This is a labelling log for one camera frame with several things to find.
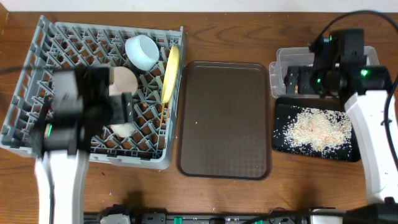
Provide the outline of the white cup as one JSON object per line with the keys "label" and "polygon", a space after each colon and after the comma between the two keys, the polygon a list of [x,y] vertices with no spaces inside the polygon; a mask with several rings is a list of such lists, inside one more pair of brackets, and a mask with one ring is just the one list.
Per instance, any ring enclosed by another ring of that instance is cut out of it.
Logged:
{"label": "white cup", "polygon": [[121,138],[129,137],[135,132],[132,123],[110,124],[109,126],[112,129],[113,133],[115,133]]}

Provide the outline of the pink bowl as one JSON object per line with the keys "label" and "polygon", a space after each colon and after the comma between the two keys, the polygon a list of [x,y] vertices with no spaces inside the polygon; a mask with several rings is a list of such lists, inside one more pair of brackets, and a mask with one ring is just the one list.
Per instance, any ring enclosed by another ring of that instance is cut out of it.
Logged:
{"label": "pink bowl", "polygon": [[138,89],[136,75],[126,67],[113,67],[114,82],[109,86],[109,95],[121,95],[130,92],[134,95]]}

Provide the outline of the wooden chopstick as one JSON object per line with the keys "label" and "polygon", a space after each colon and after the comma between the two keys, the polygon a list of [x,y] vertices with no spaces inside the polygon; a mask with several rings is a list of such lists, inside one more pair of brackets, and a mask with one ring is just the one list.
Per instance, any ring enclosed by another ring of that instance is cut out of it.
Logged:
{"label": "wooden chopstick", "polygon": [[165,119],[165,124],[167,125],[168,119],[169,119],[169,114],[170,114],[170,102],[167,104],[167,113],[166,113],[166,119]]}
{"label": "wooden chopstick", "polygon": [[161,109],[161,114],[160,114],[160,128],[162,127],[162,124],[163,124],[164,111],[165,111],[165,103],[162,104],[162,109]]}

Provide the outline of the light blue bowl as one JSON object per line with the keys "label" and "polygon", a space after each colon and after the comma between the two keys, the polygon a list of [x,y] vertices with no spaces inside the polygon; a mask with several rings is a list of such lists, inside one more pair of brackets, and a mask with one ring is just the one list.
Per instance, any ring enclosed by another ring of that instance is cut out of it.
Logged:
{"label": "light blue bowl", "polygon": [[140,70],[152,69],[159,60],[159,49],[156,43],[146,35],[129,38],[125,51],[130,62]]}

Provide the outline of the yellow round plate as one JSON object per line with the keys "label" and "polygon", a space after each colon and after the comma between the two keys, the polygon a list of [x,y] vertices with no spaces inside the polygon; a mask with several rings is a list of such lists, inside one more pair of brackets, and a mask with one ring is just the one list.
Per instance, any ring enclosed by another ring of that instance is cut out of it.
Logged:
{"label": "yellow round plate", "polygon": [[170,101],[177,79],[180,51],[176,45],[170,49],[169,59],[165,69],[164,82],[162,85],[161,103],[166,104]]}

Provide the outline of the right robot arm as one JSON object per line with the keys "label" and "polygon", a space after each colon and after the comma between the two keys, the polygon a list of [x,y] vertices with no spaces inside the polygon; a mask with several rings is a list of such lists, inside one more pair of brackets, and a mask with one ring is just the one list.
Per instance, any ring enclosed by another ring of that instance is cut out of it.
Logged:
{"label": "right robot arm", "polygon": [[348,115],[363,162],[368,204],[354,210],[319,208],[307,223],[397,223],[397,116],[388,69],[368,65],[364,31],[343,29],[317,37],[309,46],[311,66],[290,65],[288,95],[338,98]]}

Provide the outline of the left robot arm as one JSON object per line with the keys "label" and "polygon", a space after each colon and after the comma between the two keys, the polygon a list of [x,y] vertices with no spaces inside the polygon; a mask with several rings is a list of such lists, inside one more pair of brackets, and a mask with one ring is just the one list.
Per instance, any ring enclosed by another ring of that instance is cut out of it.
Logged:
{"label": "left robot arm", "polygon": [[83,223],[91,139],[103,127],[134,121],[133,84],[110,95],[133,72],[126,67],[81,67],[53,73],[53,97],[45,97],[30,130],[36,153],[39,223]]}

